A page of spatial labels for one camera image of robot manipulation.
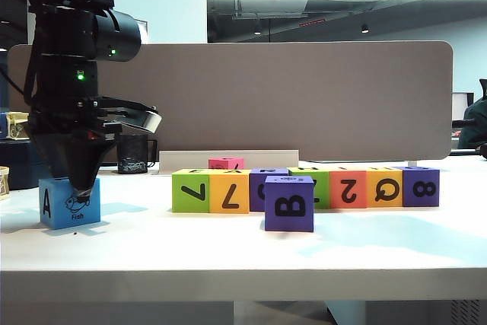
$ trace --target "black mug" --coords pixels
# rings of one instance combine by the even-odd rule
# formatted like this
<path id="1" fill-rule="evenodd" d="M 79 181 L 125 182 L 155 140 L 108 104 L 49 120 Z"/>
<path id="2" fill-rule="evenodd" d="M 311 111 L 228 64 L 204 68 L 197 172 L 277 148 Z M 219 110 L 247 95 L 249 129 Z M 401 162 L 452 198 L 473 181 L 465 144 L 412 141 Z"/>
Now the black mug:
<path id="1" fill-rule="evenodd" d="M 151 163 L 148 164 L 148 143 L 151 147 Z M 116 161 L 119 174 L 147 173 L 155 165 L 158 141 L 148 139 L 146 134 L 121 133 L 116 145 Z"/>

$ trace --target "ceiling light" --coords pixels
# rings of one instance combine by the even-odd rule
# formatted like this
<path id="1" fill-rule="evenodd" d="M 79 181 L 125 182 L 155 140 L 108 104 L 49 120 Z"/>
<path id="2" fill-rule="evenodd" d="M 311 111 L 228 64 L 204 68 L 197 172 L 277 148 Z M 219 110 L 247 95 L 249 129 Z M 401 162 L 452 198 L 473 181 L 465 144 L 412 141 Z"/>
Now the ceiling light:
<path id="1" fill-rule="evenodd" d="M 256 26 L 253 29 L 253 34 L 256 34 L 257 36 L 262 34 L 262 25 L 260 23 L 260 19 L 257 19 L 257 21 L 256 21 Z"/>

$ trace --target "green block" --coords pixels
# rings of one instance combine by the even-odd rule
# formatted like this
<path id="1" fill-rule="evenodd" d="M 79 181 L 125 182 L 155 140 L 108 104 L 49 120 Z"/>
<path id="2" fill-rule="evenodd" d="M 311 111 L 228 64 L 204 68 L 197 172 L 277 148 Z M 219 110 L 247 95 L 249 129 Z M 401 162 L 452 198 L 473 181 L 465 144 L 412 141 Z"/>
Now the green block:
<path id="1" fill-rule="evenodd" d="M 329 209 L 329 171 L 318 167 L 289 167 L 291 175 L 309 175 L 314 182 L 314 208 Z"/>
<path id="2" fill-rule="evenodd" d="M 210 212 L 208 169 L 181 169 L 172 174 L 173 212 Z"/>

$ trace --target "foam cube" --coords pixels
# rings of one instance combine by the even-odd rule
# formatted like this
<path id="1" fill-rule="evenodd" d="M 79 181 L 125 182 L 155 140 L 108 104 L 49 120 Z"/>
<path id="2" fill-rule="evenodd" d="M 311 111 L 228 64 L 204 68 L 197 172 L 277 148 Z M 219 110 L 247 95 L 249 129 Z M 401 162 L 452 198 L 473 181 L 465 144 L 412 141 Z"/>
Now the foam cube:
<path id="1" fill-rule="evenodd" d="M 438 207 L 440 171 L 430 167 L 398 167 L 403 171 L 403 206 Z"/>
<path id="2" fill-rule="evenodd" d="M 289 170 L 284 167 L 256 168 L 250 172 L 250 211 L 264 212 L 264 183 L 266 178 L 272 175 L 289 175 Z"/>
<path id="3" fill-rule="evenodd" d="M 310 176 L 266 178 L 267 231 L 314 230 L 314 182 Z"/>
<path id="4" fill-rule="evenodd" d="M 249 213 L 250 170 L 213 169 L 210 173 L 210 212 Z"/>
<path id="5" fill-rule="evenodd" d="M 395 167 L 367 169 L 368 207 L 403 206 L 403 171 Z"/>
<path id="6" fill-rule="evenodd" d="M 244 158 L 209 158 L 209 169 L 244 169 Z"/>
<path id="7" fill-rule="evenodd" d="M 210 212 L 210 170 L 181 169 L 172 174 L 173 212 Z"/>
<path id="8" fill-rule="evenodd" d="M 367 208 L 367 172 L 339 167 L 329 172 L 330 208 Z"/>
<path id="9" fill-rule="evenodd" d="M 0 113 L 0 139 L 8 135 L 7 113 Z"/>
<path id="10" fill-rule="evenodd" d="M 40 221 L 53 229 L 100 222 L 100 179 L 90 199 L 79 202 L 68 179 L 39 179 Z"/>
<path id="11" fill-rule="evenodd" d="M 291 175 L 306 175 L 314 182 L 314 208 L 329 209 L 329 170 L 318 167 L 290 167 Z"/>

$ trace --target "robotic arm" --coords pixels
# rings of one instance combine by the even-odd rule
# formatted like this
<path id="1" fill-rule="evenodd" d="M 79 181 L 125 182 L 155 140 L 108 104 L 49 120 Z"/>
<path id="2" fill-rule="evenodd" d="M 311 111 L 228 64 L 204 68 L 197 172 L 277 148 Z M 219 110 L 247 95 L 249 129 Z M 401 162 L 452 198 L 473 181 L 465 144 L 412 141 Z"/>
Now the robotic arm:
<path id="1" fill-rule="evenodd" d="M 28 134 L 54 177 L 89 200 L 122 124 L 154 132 L 155 108 L 98 95 L 97 60 L 129 61 L 140 48 L 136 21 L 113 0 L 29 0 L 36 29 L 24 85 Z"/>

